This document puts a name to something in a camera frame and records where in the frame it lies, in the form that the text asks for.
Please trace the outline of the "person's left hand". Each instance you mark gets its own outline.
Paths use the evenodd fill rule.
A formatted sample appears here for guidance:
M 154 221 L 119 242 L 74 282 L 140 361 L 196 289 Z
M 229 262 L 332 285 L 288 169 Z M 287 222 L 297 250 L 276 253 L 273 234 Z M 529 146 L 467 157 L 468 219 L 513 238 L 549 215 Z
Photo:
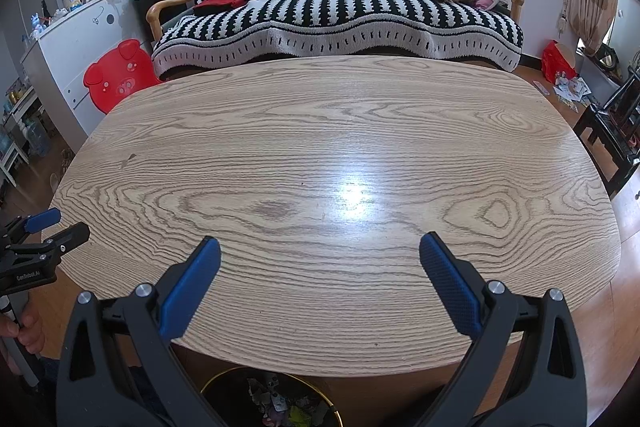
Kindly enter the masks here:
M 32 355 L 40 355 L 44 344 L 46 343 L 46 335 L 43 332 L 43 321 L 36 304 L 29 300 L 24 306 L 18 326 L 13 320 L 1 315 L 1 336 L 17 339 L 26 350 Z

